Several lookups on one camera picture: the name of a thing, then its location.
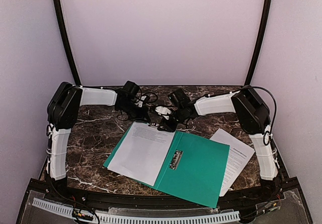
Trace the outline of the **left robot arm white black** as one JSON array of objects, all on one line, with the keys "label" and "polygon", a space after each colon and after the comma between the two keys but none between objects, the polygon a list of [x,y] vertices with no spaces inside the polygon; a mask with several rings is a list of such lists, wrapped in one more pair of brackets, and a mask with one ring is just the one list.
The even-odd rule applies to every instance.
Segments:
[{"label": "left robot arm white black", "polygon": [[81,106],[112,106],[126,113],[129,120],[150,122],[148,106],[150,93],[143,94],[140,87],[127,81],[117,89],[88,88],[62,82],[47,107],[49,138],[47,147],[47,174],[55,181],[66,178],[67,143],[71,129],[77,122]]}]

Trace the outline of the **white paper sheet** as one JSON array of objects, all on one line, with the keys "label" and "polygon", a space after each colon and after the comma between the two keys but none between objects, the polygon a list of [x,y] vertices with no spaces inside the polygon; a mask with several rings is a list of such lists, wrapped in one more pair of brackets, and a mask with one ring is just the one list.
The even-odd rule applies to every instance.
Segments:
[{"label": "white paper sheet", "polygon": [[153,186],[175,134],[134,122],[104,166],[115,173]]}]

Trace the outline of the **green plastic folder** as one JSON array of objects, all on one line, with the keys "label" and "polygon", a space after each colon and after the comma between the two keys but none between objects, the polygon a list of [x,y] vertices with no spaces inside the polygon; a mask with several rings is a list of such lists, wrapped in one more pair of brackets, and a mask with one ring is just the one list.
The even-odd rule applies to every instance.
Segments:
[{"label": "green plastic folder", "polygon": [[[215,208],[224,179],[229,146],[186,132],[176,131],[174,134],[155,184],[142,184],[165,194]],[[176,150],[183,151],[183,155],[177,169],[172,170],[169,164]]]}]

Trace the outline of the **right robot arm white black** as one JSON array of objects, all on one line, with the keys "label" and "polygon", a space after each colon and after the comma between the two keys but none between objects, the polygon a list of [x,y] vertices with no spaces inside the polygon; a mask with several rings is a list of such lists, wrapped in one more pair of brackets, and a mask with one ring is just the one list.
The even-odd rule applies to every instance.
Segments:
[{"label": "right robot arm white black", "polygon": [[261,179],[273,181],[278,175],[278,162],[271,147],[276,116],[270,114],[268,105],[257,90],[259,87],[246,85],[229,93],[206,94],[191,100],[183,89],[177,89],[168,96],[171,106],[158,105],[153,108],[155,113],[163,117],[158,129],[174,132],[178,124],[199,116],[235,113],[242,130],[249,135],[255,148]]}]

